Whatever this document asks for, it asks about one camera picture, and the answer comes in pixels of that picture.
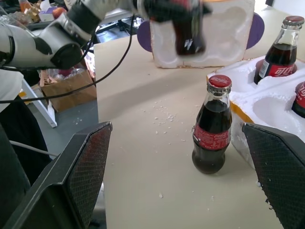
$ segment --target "purple object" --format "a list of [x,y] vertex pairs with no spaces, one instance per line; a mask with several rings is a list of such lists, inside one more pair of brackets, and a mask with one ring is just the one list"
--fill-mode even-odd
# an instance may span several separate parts
[[252,26],[249,33],[249,39],[247,44],[247,49],[255,46],[262,38],[265,31],[264,20],[257,13],[253,15]]
[[144,48],[146,51],[152,52],[151,28],[149,21],[143,21],[141,23],[138,29],[137,37],[142,48]]
[[[247,44],[247,49],[255,46],[262,38],[265,31],[264,20],[257,13],[253,15],[252,26],[249,33],[249,39]],[[151,44],[151,30],[149,21],[144,21],[141,23],[138,29],[138,41],[140,45],[149,52],[152,52]]]

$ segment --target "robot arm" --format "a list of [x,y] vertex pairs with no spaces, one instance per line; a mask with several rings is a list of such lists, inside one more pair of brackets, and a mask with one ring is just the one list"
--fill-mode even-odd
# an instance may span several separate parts
[[81,47],[90,40],[106,13],[116,8],[158,22],[192,16],[192,12],[169,0],[77,0],[39,36],[0,23],[0,67],[71,68],[80,61]]

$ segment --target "white debris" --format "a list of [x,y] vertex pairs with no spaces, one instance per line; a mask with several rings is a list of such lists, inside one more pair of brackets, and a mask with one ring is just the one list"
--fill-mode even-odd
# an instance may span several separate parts
[[261,186],[262,186],[261,183],[258,182],[258,181],[256,181],[256,185],[257,185],[258,187],[261,187]]

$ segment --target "foam cavity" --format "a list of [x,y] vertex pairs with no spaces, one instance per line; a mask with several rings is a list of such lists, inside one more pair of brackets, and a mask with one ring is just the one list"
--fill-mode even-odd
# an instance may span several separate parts
[[[287,77],[265,77],[254,83],[256,63],[259,57],[226,66],[208,75],[224,74],[232,80],[230,100],[254,123],[274,127],[298,136],[305,142],[305,119],[291,110],[296,97],[295,87],[305,81],[305,63],[296,61],[297,71]],[[232,113],[232,144],[254,168],[248,144],[242,132],[243,120]]]
[[152,52],[162,68],[226,66],[242,60],[253,20],[255,0],[209,3],[212,15],[203,18],[206,51],[187,59],[175,51],[176,36],[171,22],[151,23]]

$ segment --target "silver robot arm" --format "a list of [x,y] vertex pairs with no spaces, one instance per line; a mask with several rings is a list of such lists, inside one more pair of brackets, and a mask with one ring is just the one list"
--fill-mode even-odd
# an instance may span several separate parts
[[0,23],[0,67],[71,68],[81,59],[81,47],[90,40],[107,12],[118,7],[135,11],[132,1],[121,1],[78,0],[39,36]]

